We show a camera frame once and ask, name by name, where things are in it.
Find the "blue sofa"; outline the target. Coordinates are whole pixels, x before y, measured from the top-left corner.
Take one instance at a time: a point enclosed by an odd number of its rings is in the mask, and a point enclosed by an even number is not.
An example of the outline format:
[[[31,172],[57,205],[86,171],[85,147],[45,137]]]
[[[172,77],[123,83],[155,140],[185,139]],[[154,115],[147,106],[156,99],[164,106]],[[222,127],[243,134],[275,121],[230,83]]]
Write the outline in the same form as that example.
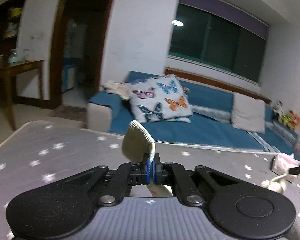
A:
[[[125,134],[133,120],[158,141],[291,154],[297,135],[260,99],[179,80],[130,72],[87,104],[88,128]]]

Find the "pink tissue box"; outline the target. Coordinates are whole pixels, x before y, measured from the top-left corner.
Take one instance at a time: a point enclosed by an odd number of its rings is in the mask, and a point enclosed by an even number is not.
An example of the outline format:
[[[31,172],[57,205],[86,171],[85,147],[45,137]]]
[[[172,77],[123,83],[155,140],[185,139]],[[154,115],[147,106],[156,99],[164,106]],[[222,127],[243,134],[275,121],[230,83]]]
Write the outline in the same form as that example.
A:
[[[285,153],[277,153],[272,158],[270,170],[276,174],[272,179],[278,179],[279,176],[287,174],[290,168],[295,168],[300,166],[300,161],[294,159],[294,154],[287,155]]]

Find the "grey star pattern table cover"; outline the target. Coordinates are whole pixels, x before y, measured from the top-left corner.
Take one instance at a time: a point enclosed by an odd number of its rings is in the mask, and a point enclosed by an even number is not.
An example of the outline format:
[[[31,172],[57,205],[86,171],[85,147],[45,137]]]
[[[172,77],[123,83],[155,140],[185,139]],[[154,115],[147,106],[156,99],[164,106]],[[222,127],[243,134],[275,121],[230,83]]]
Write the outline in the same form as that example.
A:
[[[300,177],[279,194],[272,153],[157,142],[153,197],[123,137],[29,122],[0,145],[0,239],[300,239]]]

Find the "orange and green plush toys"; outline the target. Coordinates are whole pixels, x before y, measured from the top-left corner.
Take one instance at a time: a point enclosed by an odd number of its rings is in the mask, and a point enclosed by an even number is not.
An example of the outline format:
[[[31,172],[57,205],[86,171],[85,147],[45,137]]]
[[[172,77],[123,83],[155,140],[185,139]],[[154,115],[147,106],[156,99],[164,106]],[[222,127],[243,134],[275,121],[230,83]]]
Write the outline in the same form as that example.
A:
[[[300,117],[295,114],[293,111],[287,111],[279,119],[283,126],[287,127],[291,131],[295,131],[297,125],[300,122]]]

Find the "colourful patterned children's garment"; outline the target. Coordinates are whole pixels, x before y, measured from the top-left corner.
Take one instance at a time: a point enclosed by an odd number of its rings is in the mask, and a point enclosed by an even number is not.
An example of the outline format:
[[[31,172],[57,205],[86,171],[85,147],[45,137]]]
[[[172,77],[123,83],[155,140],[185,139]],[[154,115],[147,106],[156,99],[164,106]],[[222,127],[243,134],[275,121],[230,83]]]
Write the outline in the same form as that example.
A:
[[[142,162],[143,155],[149,157],[152,164],[155,156],[155,142],[150,133],[138,121],[133,120],[128,125],[127,132],[122,143],[122,153],[132,162]],[[147,189],[153,197],[172,197],[170,187],[155,185],[153,179],[147,184]]]

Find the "dark window with green frame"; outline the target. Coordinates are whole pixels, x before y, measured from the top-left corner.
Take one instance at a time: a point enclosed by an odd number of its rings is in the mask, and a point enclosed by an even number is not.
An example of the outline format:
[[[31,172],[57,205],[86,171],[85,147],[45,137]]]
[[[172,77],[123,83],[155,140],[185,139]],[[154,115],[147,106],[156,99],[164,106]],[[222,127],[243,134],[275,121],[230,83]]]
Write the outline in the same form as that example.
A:
[[[257,82],[266,40],[247,29],[194,7],[179,4],[171,56],[208,64]]]

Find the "butterfly print pillow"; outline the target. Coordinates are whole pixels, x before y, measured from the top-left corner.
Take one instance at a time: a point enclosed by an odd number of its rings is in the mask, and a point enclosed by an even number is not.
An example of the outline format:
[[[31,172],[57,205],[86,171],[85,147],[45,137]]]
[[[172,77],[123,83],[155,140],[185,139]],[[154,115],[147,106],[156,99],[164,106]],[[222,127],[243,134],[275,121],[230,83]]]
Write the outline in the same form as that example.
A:
[[[191,106],[175,75],[137,79],[130,82],[129,87],[130,109],[139,123],[191,122]]]

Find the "crumpled cream cloth on sofa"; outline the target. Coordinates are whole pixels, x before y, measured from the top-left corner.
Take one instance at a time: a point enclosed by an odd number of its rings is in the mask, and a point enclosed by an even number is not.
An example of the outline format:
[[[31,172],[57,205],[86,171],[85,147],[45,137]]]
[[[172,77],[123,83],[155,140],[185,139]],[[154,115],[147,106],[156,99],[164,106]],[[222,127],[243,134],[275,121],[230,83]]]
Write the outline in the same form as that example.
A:
[[[119,83],[115,81],[107,81],[102,85],[104,90],[109,94],[116,94],[118,95],[122,100],[129,100],[131,90],[128,85],[125,83]]]

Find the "plain grey cushion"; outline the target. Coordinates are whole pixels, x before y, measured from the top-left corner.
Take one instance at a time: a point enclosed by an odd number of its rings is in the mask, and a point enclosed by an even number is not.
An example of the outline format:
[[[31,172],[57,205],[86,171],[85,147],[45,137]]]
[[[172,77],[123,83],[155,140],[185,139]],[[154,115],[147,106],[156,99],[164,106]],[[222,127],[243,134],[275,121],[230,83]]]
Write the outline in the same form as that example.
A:
[[[234,93],[231,124],[236,129],[265,133],[266,103],[259,99]]]

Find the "panda plush toy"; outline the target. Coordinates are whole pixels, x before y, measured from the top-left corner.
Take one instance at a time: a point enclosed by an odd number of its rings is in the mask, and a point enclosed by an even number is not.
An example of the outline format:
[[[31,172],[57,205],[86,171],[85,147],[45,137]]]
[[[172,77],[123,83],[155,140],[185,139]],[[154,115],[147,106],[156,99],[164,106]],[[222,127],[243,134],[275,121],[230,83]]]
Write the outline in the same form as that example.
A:
[[[273,103],[272,110],[273,119],[275,120],[279,120],[284,115],[284,112],[282,110],[282,102],[280,100],[277,100],[275,103]]]

